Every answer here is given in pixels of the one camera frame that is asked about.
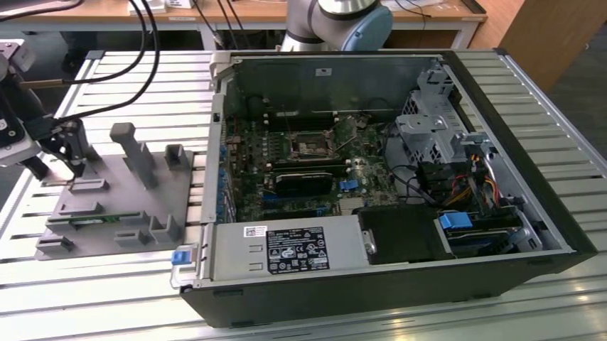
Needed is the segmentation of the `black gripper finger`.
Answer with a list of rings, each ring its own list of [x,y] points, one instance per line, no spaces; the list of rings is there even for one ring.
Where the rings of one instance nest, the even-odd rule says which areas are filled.
[[[38,180],[45,180],[49,175],[49,166],[38,155],[25,159],[19,165],[26,167]]]
[[[47,150],[65,163],[74,177],[81,178],[87,170],[87,158],[98,157],[81,119],[61,123],[51,130]]]

